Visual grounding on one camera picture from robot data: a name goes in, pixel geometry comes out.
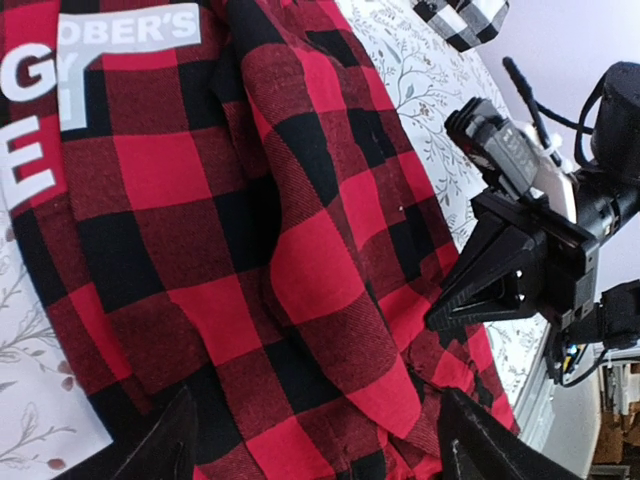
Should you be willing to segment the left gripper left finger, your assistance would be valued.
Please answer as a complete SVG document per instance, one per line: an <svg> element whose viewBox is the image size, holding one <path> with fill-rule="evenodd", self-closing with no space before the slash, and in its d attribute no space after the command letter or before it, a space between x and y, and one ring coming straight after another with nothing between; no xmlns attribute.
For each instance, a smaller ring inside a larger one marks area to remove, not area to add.
<svg viewBox="0 0 640 480"><path fill-rule="evenodd" d="M197 434L197 407L189 390L183 388L109 479L192 479Z"/></svg>

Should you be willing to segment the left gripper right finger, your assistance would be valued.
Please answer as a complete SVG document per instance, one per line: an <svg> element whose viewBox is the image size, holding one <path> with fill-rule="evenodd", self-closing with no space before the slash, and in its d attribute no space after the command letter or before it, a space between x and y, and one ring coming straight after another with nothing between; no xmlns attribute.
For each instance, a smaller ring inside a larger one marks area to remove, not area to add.
<svg viewBox="0 0 640 480"><path fill-rule="evenodd" d="M459 389L443 391L437 428L443 479L568 477L566 468L526 445Z"/></svg>

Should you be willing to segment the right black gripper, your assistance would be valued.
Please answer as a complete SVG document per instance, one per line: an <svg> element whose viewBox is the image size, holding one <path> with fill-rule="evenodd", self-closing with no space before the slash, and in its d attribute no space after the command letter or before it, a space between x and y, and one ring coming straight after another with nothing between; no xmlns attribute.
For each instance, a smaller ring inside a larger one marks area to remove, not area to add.
<svg viewBox="0 0 640 480"><path fill-rule="evenodd" d="M493 193L472 201L478 222L439 300L432 331L541 314L563 329L595 305L597 229L572 223L543 202L522 205Z"/></svg>

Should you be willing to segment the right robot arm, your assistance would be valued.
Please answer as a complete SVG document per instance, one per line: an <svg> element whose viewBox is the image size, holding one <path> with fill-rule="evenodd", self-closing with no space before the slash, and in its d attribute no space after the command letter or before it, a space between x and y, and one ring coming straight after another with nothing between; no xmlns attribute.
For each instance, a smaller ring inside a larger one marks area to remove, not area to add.
<svg viewBox="0 0 640 480"><path fill-rule="evenodd" d="M575 164L563 167L544 127L549 111L513 60L503 64L534 131L479 97L446 119L447 135L486 187L472 201L476 225L426 324L446 331L538 314L560 345L630 347L639 337L639 286L598 293L596 277L600 248L639 211L639 67L618 62L600 78L584 106L597 114L593 155L576 144Z"/></svg>

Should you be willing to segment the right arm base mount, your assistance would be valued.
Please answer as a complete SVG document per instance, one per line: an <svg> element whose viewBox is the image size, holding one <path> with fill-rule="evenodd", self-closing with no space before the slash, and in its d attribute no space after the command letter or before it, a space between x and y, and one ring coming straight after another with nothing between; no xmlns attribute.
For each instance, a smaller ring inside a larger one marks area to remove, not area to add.
<svg viewBox="0 0 640 480"><path fill-rule="evenodd" d="M573 388L588 379L605 361L609 350L607 348L602 350L587 370L573 380L568 380L568 376L574 373L581 363L581 359L587 352L587 347L588 344L567 344L558 335L550 335L543 354L548 378L555 385L565 389Z"/></svg>

